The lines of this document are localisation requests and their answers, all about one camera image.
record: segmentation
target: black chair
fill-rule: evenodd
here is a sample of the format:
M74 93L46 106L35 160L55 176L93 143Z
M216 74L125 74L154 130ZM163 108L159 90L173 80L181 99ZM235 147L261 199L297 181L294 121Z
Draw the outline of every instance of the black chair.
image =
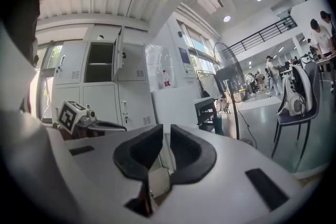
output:
M303 144L303 149L302 149L302 152L301 152L300 159L302 158L302 156L305 152L307 141L308 141L308 136L309 136L309 130L310 130L310 121L312 119L316 118L317 114L319 113L320 84L319 84L318 67L317 67L315 62L310 62L310 63L306 64L306 66L304 67L304 70L306 71L306 73L309 77L309 80L310 80L310 84L312 86L313 107L304 116L303 115L290 116L290 115L287 115L287 114L283 114L283 115L278 116L277 128L276 128L275 136L274 136L275 145L274 145L274 149L273 149L273 152L272 152L272 158L273 158L274 153L277 149L279 139L280 139L280 135L281 135L281 129L282 129L283 126L299 125L299 131L298 131L298 136L297 136L297 140L298 140L299 137L300 137L301 124L304 124L304 123L308 124L305 143ZM286 96L286 92L283 95L283 100L282 100L282 103L281 103L281 106L280 106L278 112L285 105L285 96Z

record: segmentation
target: white pillar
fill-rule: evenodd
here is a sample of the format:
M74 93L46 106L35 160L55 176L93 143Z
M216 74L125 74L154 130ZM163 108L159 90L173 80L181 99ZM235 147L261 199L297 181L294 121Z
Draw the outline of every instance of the white pillar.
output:
M280 57L278 57L278 61L279 61L279 64L280 64L281 66L284 65L284 63L281 61Z
M300 55L300 57L302 57L303 55L305 55L305 53L303 52L301 46L300 46L300 43L298 42L297 38L296 37L293 37L293 42L294 42L294 45L296 47L296 49L298 50L298 53Z

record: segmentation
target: door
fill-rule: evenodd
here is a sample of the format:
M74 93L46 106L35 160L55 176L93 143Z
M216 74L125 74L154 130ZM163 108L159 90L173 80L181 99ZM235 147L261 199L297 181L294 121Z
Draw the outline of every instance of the door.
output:
M119 82L118 91L122 125L127 130L155 124L152 97L147 84Z
M84 86L83 103L90 105L90 109L95 112L98 120L118 123L114 94L114 85Z
M52 89L51 116L52 122L56 122L56 108L61 109L64 101L75 101L79 103L79 87L55 88Z
M82 41L64 42L55 68L54 85L80 82L87 45Z
M126 58L118 81L146 80L143 46L124 44L123 52Z
M124 27L120 28L118 36L114 42L113 48L113 71L112 71L112 81L117 81L118 74L123 66L123 42L124 42Z

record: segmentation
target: white shirt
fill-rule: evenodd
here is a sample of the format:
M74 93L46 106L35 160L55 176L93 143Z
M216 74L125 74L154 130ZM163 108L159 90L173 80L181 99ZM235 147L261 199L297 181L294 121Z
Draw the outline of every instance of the white shirt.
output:
M272 72L272 74L276 74L276 75L280 74L279 70L274 68L274 65L272 64L272 62L267 62L266 67Z
M331 47L329 44L329 39L331 36L325 26L320 25L320 32L317 33L316 31L313 31L312 35L315 46L316 44L319 44L323 54L331 52Z

